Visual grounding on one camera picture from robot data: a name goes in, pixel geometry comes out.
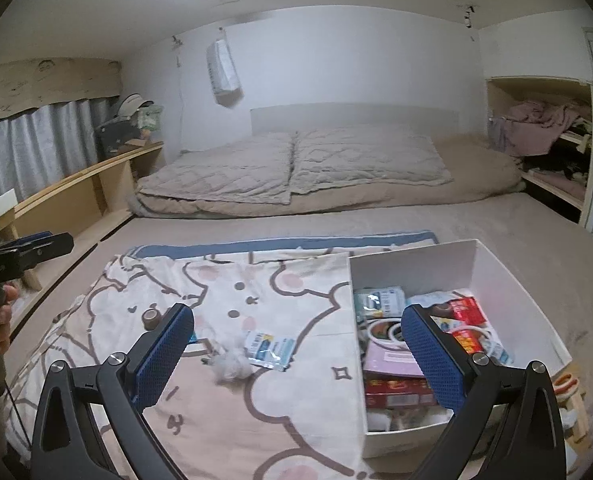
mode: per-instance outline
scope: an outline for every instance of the quilted pillow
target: quilted pillow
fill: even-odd
[[[300,132],[290,191],[390,182],[438,186],[452,180],[429,137],[403,124]]]
[[[185,200],[289,204],[293,133],[267,133],[182,155],[136,192]]]

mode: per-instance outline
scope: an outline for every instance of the screw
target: screw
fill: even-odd
[[[65,361],[54,361],[50,365],[51,372],[60,372],[61,370],[63,370],[63,368],[65,368]]]
[[[534,370],[537,374],[542,374],[545,373],[545,370],[547,370],[547,368],[545,368],[545,365],[542,362],[534,361],[532,363],[532,370]]]
[[[487,364],[489,364],[489,357],[487,357],[482,352],[476,352],[476,354],[474,354],[471,357],[471,360],[474,361],[474,363],[478,364],[479,366],[486,366]]]
[[[112,366],[119,365],[125,360],[126,355],[123,352],[114,352],[113,354],[110,354],[110,357],[108,357],[108,363],[110,363]]]

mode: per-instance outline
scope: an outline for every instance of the gray curtain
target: gray curtain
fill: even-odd
[[[115,98],[46,105],[0,121],[0,195],[19,201],[98,161],[94,128]]]

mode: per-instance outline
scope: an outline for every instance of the white wall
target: white wall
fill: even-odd
[[[589,8],[533,14],[482,28],[483,73],[486,78],[535,75],[592,81],[583,27],[593,27]]]
[[[124,93],[139,92],[165,107],[168,160],[179,149],[205,150],[249,136],[250,109],[272,105],[439,107],[460,113],[462,132],[483,127],[478,38],[474,33],[472,41],[463,25],[374,7],[263,13],[227,27],[244,92],[231,108],[215,102],[206,65],[219,25],[179,34],[184,45],[177,50],[168,38],[123,60]]]

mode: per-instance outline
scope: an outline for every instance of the finger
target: finger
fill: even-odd
[[[12,320],[12,306],[5,304],[0,306],[0,325],[8,324]]]
[[[0,343],[10,338],[12,327],[9,324],[0,326]]]
[[[5,291],[5,303],[10,303],[11,301],[18,299],[19,289],[14,285],[3,285],[3,290]]]
[[[0,342],[0,355],[5,354],[10,349],[10,340]]]

